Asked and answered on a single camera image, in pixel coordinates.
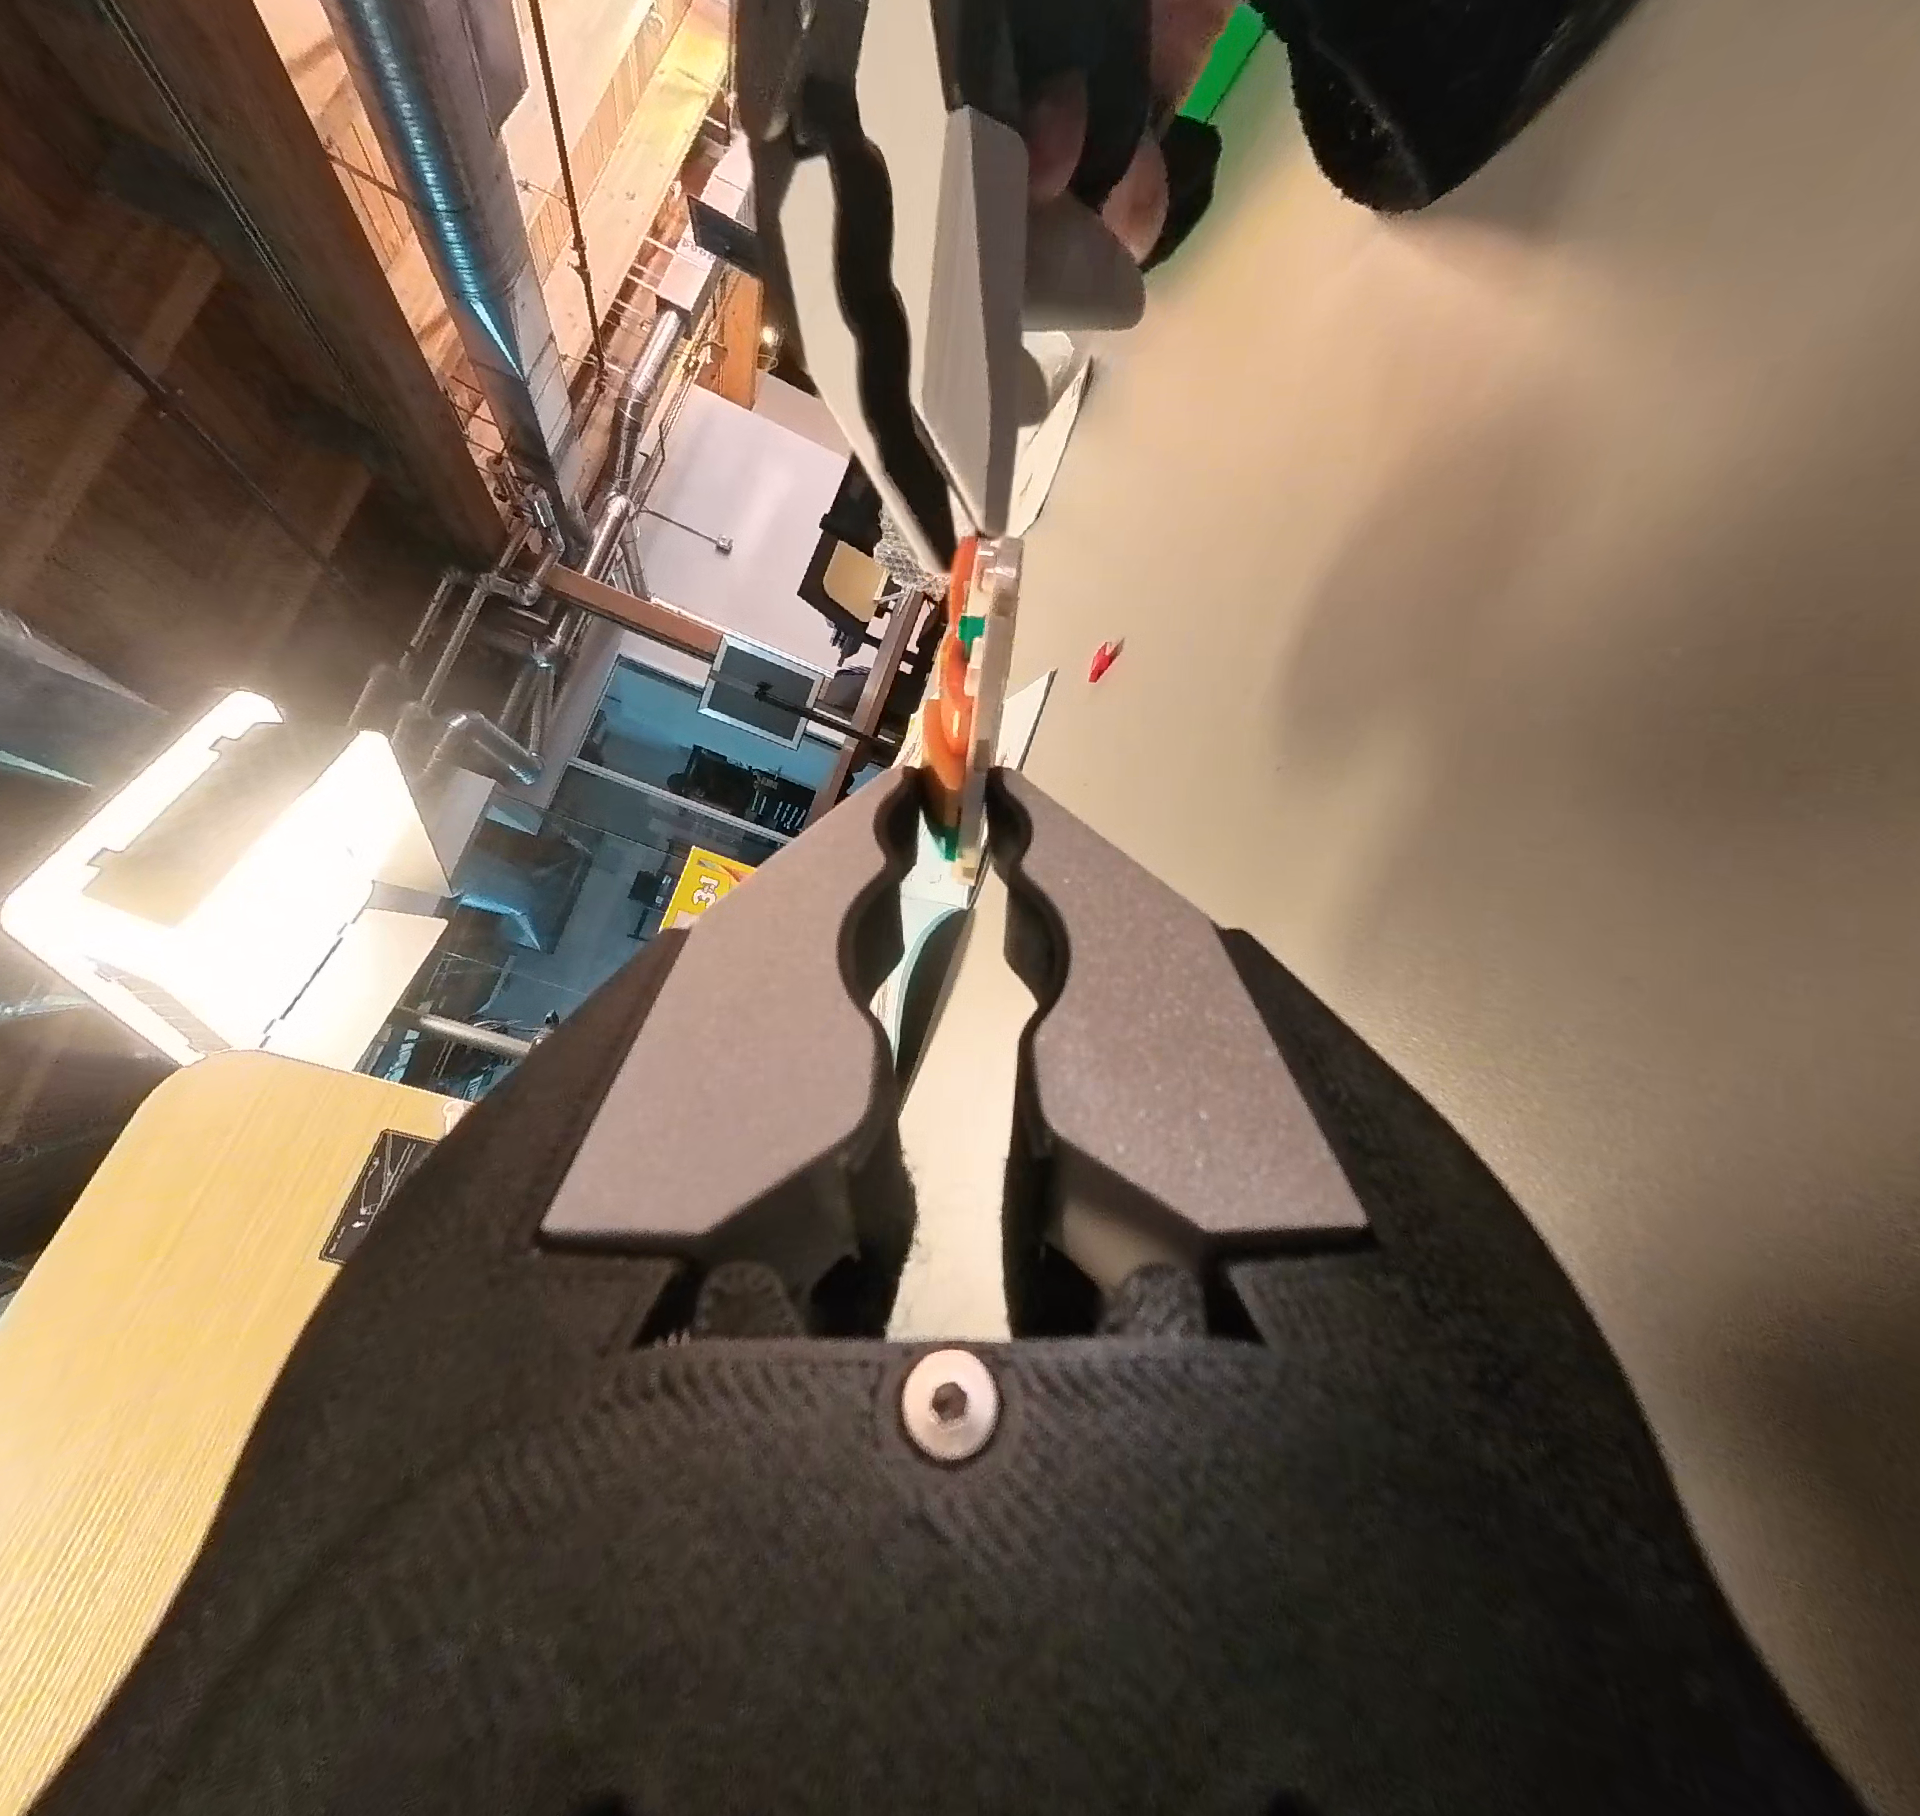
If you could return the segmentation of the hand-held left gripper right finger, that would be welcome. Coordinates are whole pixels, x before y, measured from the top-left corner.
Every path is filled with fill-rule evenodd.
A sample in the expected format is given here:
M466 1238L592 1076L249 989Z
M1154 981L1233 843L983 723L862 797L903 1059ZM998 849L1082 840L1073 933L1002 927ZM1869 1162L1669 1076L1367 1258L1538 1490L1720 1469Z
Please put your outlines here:
M1031 773L998 766L1002 955L1031 994L1002 1173L1016 1331L1093 1331L1140 1274L1347 1250L1373 1216L1231 933Z

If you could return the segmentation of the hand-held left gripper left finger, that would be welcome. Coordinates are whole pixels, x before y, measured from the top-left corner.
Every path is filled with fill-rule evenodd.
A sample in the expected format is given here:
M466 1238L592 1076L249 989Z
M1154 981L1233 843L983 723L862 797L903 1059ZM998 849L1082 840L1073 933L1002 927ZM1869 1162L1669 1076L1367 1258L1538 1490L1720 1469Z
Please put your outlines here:
M539 1247L772 1263L809 1328L888 1331L922 1202L877 994L909 862L922 773L888 766L693 918Z

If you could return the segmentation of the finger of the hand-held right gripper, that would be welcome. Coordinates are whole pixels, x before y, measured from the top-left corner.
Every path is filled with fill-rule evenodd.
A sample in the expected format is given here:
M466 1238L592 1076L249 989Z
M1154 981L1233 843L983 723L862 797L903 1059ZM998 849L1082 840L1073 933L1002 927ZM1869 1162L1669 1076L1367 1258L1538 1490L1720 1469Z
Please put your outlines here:
M1026 139L949 106L909 183L909 404L974 539L1011 539L1026 363Z
M774 0L774 299L928 574L974 544L909 404L909 183L949 106L983 106L983 0Z

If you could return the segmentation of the round multicolour lego build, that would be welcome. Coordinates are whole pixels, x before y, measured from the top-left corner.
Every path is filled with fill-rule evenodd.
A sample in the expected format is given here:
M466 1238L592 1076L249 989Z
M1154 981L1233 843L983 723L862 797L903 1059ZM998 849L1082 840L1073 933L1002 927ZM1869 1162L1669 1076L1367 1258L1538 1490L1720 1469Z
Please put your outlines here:
M984 862L984 773L1016 658L1026 539L974 539L949 574L949 628L922 701L922 805L954 882Z

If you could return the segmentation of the person's right forearm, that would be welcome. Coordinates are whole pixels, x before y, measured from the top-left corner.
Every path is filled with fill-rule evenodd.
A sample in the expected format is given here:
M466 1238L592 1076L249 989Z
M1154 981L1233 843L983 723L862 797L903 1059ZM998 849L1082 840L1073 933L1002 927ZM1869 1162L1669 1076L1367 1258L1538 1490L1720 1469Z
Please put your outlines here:
M1485 173L1637 0L1249 0L1290 45L1318 173L1432 215Z

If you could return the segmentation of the lego set box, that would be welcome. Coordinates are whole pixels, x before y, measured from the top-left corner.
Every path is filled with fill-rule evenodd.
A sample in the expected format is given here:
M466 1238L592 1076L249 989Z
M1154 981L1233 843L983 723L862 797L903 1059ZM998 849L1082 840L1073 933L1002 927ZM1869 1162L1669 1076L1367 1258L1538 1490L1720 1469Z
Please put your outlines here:
M712 918L746 882L752 882L752 862L720 862L720 849L693 843L665 887L665 933Z

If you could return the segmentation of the black chair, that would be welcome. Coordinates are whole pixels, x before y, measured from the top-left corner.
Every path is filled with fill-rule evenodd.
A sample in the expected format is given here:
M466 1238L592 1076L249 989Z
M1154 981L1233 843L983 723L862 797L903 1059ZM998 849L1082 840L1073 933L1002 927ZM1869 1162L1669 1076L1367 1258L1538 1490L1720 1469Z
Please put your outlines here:
M888 613L888 595L928 595L934 574L922 567L922 549L888 531L879 488L863 486L863 471L852 461L828 513L820 513L820 544L809 560L800 595L828 622L828 628L877 628Z

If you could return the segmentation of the open instruction booklet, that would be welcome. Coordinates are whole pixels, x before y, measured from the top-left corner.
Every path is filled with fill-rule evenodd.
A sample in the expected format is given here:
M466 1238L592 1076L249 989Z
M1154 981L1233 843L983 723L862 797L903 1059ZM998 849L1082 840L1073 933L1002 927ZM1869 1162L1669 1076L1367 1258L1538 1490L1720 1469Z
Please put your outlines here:
M1031 685L1016 685L1002 701L998 766L1026 766L1026 755L1039 741L1039 717L1049 717L1049 694L1058 694L1058 670L1039 670ZM949 1006L954 950L974 933L974 907L983 907L983 882L966 882L954 862L940 849L934 821L922 821L922 862L899 882L903 967L877 994L877 1017L899 1045L899 1094L909 1094L909 1076L928 1061L934 1017Z

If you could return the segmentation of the green plastic bin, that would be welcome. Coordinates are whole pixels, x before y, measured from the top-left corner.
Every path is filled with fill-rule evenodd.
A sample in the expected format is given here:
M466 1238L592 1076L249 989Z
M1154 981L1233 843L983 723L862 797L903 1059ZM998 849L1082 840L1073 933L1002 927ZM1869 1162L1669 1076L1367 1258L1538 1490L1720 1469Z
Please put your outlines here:
M1215 215L1215 183L1220 183L1220 106L1243 82L1249 53L1269 45L1269 13L1243 0L1231 13L1231 34L1215 40L1208 73L1192 82L1179 111L1160 126L1160 165L1169 165L1169 227L1143 258L1143 271L1160 271L1201 219Z

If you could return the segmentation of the bright light panel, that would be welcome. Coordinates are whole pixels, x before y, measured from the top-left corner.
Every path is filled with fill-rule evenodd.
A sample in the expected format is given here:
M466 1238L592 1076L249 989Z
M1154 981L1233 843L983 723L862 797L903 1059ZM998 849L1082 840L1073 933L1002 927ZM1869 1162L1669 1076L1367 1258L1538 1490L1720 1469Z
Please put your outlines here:
M5 946L179 1073L363 1073L442 895L388 729L230 694L5 887Z

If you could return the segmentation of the wooden board on white stand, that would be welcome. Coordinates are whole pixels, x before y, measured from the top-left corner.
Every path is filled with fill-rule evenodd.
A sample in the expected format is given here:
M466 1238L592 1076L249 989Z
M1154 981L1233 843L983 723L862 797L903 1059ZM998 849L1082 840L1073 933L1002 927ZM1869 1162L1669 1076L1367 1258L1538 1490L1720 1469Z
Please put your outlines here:
M0 1322L0 1806L169 1622L255 1412L466 1100L203 1059L131 1117Z

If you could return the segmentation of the wall monitor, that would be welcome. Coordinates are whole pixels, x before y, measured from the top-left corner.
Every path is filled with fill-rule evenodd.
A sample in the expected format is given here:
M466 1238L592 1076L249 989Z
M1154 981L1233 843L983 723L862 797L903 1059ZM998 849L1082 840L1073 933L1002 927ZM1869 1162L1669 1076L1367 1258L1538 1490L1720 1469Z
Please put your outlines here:
M752 729L772 748L809 748L820 694L828 694L820 661L720 632L702 685L702 717Z

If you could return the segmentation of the silver ventilation duct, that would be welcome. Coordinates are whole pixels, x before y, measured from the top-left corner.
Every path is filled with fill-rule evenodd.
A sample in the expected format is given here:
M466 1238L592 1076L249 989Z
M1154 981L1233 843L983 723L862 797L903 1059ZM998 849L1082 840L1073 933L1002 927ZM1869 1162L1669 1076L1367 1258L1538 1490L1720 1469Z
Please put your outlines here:
M511 478L585 560L578 428L466 0L326 0Z

